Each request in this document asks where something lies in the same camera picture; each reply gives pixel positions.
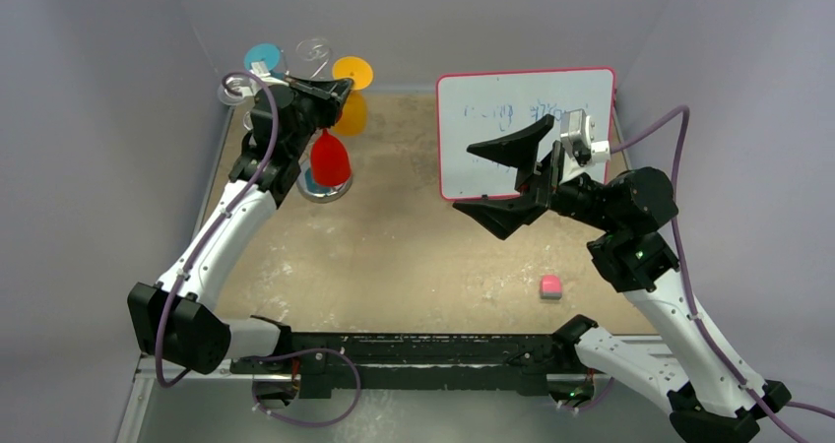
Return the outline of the orange plastic wine glass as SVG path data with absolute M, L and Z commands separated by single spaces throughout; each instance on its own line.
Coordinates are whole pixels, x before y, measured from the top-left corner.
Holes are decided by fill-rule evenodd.
M 334 63 L 332 76 L 353 81 L 353 88 L 333 131 L 341 136 L 357 136 L 364 131 L 367 123 L 367 103 L 361 91 L 372 84 L 373 69 L 366 60 L 358 56 L 344 56 Z

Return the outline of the clear champagne flute glass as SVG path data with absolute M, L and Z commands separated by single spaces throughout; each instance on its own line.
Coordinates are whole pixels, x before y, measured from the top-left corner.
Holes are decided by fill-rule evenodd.
M 323 76 L 325 68 L 330 63 L 333 51 L 330 42 L 324 37 L 312 37 L 302 40 L 295 48 L 296 55 L 305 63 L 312 66 L 307 79 L 317 79 Z

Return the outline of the red plastic wine glass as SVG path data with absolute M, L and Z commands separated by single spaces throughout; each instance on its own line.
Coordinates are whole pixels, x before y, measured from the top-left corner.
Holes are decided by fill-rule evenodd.
M 328 130 L 324 130 L 313 143 L 309 157 L 313 180 L 319 185 L 337 187 L 346 183 L 352 175 L 347 149 Z

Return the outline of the blue plastic wine glass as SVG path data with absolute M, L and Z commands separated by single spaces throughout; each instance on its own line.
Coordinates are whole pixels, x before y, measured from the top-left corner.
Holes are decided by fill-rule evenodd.
M 275 44 L 259 43 L 252 46 L 244 55 L 244 69 L 249 72 L 249 65 L 255 61 L 264 61 L 273 73 L 284 73 L 286 77 L 284 53 Z

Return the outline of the clear tumbler glass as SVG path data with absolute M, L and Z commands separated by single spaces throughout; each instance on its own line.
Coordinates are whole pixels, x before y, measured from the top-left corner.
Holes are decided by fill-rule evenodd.
M 247 111 L 247 112 L 244 113 L 243 118 L 242 118 L 242 123 L 243 123 L 244 128 L 248 132 L 251 132 L 254 129 L 252 114 L 251 114 L 250 111 Z

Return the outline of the clear wine glass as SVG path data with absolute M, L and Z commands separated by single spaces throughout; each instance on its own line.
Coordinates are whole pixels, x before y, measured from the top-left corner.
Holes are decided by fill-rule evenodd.
M 258 84 L 251 78 L 231 76 L 218 86 L 217 98 L 226 106 L 237 106 L 254 97 L 258 90 Z

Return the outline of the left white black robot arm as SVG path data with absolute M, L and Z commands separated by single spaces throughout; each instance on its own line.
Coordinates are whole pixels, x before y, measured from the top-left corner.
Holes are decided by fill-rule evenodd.
M 301 174 L 314 134 L 336 124 L 353 80 L 254 77 L 242 89 L 254 105 L 223 194 L 197 236 L 151 285 L 135 284 L 127 306 L 139 348 L 157 365 L 210 374 L 226 359 L 255 357 L 268 372 L 290 367 L 288 326 L 251 316 L 219 318 L 226 280 L 255 233 L 281 206 Z

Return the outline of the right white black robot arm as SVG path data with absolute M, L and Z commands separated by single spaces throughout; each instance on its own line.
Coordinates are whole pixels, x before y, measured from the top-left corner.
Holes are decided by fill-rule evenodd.
M 594 180 L 590 168 L 610 158 L 610 144 L 593 129 L 574 110 L 471 144 L 471 155 L 515 170 L 515 196 L 455 208 L 502 239 L 549 211 L 598 229 L 587 246 L 597 272 L 653 325 L 672 359 L 627 345 L 580 315 L 555 332 L 555 363 L 606 373 L 658 407 L 684 441 L 752 440 L 759 420 L 789 403 L 789 390 L 754 371 L 699 305 L 683 259 L 660 233 L 678 213 L 667 175 L 644 167 Z

